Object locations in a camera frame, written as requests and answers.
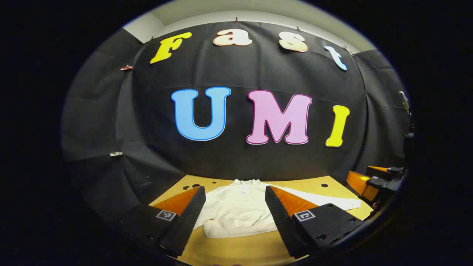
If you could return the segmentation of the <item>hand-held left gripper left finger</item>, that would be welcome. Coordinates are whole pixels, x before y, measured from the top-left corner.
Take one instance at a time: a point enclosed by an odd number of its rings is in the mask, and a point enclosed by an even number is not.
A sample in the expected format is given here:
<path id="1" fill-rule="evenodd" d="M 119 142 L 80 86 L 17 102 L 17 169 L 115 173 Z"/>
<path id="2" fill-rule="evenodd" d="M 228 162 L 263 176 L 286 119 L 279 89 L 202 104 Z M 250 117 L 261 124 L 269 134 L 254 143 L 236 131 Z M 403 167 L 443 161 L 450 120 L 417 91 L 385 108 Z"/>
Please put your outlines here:
<path id="1" fill-rule="evenodd" d="M 130 209 L 118 219 L 118 229 L 148 252 L 177 258 L 205 202 L 205 187 L 190 188 L 156 204 Z"/>

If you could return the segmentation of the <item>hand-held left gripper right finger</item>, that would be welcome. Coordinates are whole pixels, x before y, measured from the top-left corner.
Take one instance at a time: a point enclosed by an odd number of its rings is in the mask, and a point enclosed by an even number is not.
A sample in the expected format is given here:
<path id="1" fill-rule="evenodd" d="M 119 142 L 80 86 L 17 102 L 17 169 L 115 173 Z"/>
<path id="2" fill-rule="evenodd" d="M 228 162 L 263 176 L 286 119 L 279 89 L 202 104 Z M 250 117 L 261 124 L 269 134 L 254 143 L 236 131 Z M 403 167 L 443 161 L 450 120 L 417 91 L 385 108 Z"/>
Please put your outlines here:
<path id="1" fill-rule="evenodd" d="M 294 259 L 331 253 L 363 222 L 333 203 L 317 205 L 275 186 L 266 187 L 265 202 Z"/>

